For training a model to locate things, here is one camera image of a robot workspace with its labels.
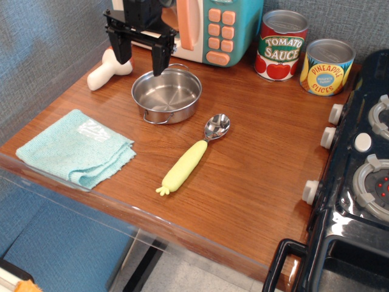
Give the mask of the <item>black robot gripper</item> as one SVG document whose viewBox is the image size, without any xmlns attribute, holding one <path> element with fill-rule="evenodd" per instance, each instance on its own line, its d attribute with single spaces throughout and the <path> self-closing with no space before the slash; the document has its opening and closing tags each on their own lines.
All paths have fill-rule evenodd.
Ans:
<svg viewBox="0 0 389 292">
<path fill-rule="evenodd" d="M 176 5 L 175 1 L 123 1 L 122 10 L 107 9 L 106 32 L 115 57 L 125 64 L 132 57 L 133 41 L 151 47 L 153 74 L 160 76 L 168 67 L 176 50 L 177 32 L 162 20 L 162 10 Z"/>
</svg>

